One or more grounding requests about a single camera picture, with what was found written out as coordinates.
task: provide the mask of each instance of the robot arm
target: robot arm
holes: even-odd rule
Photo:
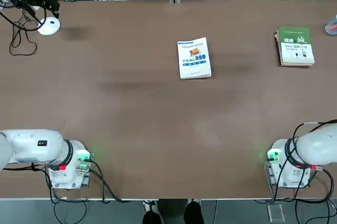
[[[0,131],[0,169],[13,163],[45,164],[55,188],[87,187],[91,158],[83,144],[64,140],[56,131]]]
[[[337,125],[292,139],[279,139],[267,152],[268,179],[277,187],[304,188],[310,169],[337,162]]]
[[[5,130],[0,133],[0,139],[11,148],[8,164],[56,164],[63,161],[68,153],[68,145],[62,135],[51,130]]]

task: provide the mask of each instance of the book cover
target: book cover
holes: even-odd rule
[[[211,64],[206,38],[179,41],[178,59],[181,79],[211,77]]]
[[[308,28],[280,27],[278,35],[281,64],[312,65],[315,63]]]

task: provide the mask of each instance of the floor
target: floor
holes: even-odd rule
[[[165,224],[184,223],[182,214],[186,200],[161,200],[160,209]],[[216,201],[202,201],[202,211],[205,224],[237,224],[237,223],[269,223],[267,207],[252,200],[223,200],[218,201],[216,216]],[[294,203],[282,203],[285,222],[296,224]],[[298,206],[300,223],[316,216],[326,216],[326,204],[308,205],[299,203]],[[84,211],[83,204],[60,203],[56,207],[57,215],[64,224],[77,222]],[[0,201],[0,215],[5,224],[57,224],[53,214],[53,205],[47,200],[36,201]],[[141,201],[133,201],[126,204],[111,202],[104,205],[99,202],[87,203],[87,214],[81,224],[90,223],[142,223],[143,206]],[[310,224],[323,224],[327,219],[313,220]],[[330,223],[336,223],[337,217]]]

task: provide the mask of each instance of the brown table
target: brown table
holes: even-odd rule
[[[30,34],[30,57],[9,55],[1,20],[1,128],[82,141],[123,198],[268,198],[265,151],[302,122],[336,118],[336,38],[324,31],[336,12],[337,0],[63,3],[62,29]],[[279,26],[310,28],[314,66],[279,67]],[[181,81],[176,42],[199,37],[213,75]],[[300,196],[323,197],[322,187]],[[0,188],[1,198],[48,197],[34,172],[2,171]],[[100,198],[101,185],[75,194]]]

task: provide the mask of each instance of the white mouse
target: white mouse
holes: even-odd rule
[[[58,32],[61,28],[61,23],[56,17],[47,17],[46,22],[37,29],[42,35],[53,35]]]

